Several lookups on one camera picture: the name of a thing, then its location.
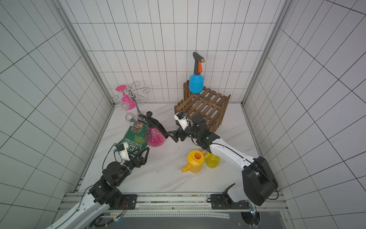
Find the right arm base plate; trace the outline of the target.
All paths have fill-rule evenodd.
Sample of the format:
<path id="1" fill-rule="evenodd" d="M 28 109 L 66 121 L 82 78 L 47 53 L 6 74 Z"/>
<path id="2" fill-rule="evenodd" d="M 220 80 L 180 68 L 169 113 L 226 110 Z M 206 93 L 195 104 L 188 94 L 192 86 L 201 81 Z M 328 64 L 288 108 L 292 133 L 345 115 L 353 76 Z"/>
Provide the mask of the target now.
<path id="1" fill-rule="evenodd" d="M 249 210 L 249 203 L 241 200 L 234 202 L 227 194 L 212 194 L 207 200 L 213 210 Z"/>

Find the small yellow spray bottle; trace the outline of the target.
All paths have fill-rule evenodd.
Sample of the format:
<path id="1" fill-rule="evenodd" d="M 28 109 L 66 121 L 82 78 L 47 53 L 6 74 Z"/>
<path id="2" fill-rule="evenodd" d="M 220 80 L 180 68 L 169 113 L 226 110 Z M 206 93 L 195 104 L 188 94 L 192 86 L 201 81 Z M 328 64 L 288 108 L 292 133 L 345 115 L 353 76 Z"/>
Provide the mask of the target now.
<path id="1" fill-rule="evenodd" d="M 218 167 L 218 165 L 220 164 L 220 161 L 221 161 L 221 158 L 219 156 L 213 155 L 211 153 L 208 153 L 205 156 L 205 163 L 211 169 Z"/>

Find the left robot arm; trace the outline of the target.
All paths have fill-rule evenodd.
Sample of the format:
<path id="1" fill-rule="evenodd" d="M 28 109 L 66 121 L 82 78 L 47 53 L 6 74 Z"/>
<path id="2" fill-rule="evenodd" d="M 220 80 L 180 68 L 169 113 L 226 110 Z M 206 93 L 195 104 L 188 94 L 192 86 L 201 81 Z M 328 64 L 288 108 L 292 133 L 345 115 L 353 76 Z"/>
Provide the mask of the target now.
<path id="1" fill-rule="evenodd" d="M 60 217 L 49 229 L 85 229 L 108 210 L 135 210 L 137 195 L 123 194 L 118 187 L 135 168 L 144 166 L 149 148 L 137 152 L 125 162 L 113 161 L 103 171 L 101 178 L 86 189 L 81 200 Z"/>

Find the yellow watering can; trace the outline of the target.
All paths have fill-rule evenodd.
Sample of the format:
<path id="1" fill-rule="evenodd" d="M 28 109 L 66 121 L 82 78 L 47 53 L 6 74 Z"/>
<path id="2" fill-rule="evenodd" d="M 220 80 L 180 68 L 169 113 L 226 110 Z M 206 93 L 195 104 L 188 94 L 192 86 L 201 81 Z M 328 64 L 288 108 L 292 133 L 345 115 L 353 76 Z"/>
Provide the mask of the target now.
<path id="1" fill-rule="evenodd" d="M 205 161 L 206 151 L 193 150 L 187 156 L 188 164 L 181 172 L 199 173 Z"/>

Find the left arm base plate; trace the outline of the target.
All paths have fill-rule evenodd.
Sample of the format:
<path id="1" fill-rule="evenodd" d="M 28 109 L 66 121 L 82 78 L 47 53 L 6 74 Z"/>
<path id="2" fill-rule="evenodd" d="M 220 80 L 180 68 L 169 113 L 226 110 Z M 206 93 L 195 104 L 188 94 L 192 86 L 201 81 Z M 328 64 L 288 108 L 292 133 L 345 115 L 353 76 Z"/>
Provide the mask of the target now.
<path id="1" fill-rule="evenodd" d="M 109 203 L 110 210 L 135 210 L 137 197 L 136 194 L 119 195 Z"/>

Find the pink pressure sprayer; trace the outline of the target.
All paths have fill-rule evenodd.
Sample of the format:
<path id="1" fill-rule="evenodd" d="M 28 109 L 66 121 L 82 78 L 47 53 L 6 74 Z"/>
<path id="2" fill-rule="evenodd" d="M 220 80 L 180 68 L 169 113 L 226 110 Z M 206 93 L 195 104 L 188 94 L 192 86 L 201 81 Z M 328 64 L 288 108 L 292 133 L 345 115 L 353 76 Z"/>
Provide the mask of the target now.
<path id="1" fill-rule="evenodd" d="M 162 124 L 152 117 L 153 113 L 148 111 L 146 114 L 139 114 L 139 117 L 147 124 L 147 131 L 145 134 L 145 141 L 150 147 L 162 146 L 168 135 Z"/>

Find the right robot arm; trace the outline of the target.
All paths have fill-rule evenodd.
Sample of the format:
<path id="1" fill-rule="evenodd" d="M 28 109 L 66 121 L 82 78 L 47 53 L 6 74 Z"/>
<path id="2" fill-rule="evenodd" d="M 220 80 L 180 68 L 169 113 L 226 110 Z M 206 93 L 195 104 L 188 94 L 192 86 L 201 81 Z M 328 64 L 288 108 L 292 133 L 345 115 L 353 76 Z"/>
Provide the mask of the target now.
<path id="1" fill-rule="evenodd" d="M 242 172 L 244 193 L 255 205 L 263 205 L 277 192 L 278 182 L 265 158 L 248 156 L 227 144 L 220 136 L 209 131 L 202 115 L 196 115 L 188 121 L 186 114 L 179 112 L 174 115 L 174 119 L 179 128 L 167 132 L 167 135 L 175 142 L 190 138 L 201 149 L 236 166 Z"/>

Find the blue spray bottle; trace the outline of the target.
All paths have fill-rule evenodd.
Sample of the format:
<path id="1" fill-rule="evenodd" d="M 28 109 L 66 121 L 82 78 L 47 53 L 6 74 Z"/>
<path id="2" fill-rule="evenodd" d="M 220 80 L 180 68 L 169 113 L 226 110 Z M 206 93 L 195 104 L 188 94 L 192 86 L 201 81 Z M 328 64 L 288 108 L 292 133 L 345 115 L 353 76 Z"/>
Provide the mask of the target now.
<path id="1" fill-rule="evenodd" d="M 201 73 L 203 72 L 202 63 L 205 62 L 205 59 L 197 51 L 193 52 L 193 58 L 194 70 L 189 79 L 189 90 L 193 94 L 200 94 L 204 89 L 204 77 Z"/>

